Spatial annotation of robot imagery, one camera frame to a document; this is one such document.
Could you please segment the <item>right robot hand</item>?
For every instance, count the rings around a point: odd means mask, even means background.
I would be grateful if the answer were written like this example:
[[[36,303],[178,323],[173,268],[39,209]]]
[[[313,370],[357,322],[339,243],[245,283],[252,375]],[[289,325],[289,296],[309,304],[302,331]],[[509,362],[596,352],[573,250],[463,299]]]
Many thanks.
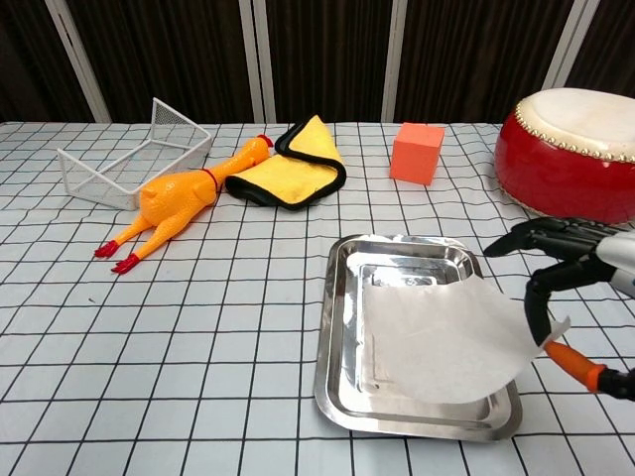
[[[596,364],[550,336],[548,303],[553,292],[611,284],[634,296],[634,232],[581,218],[540,217],[512,227],[485,248],[486,257],[538,249],[559,262],[534,272],[526,284],[524,310],[537,345],[566,373],[592,393],[634,399],[634,371],[624,373]]]

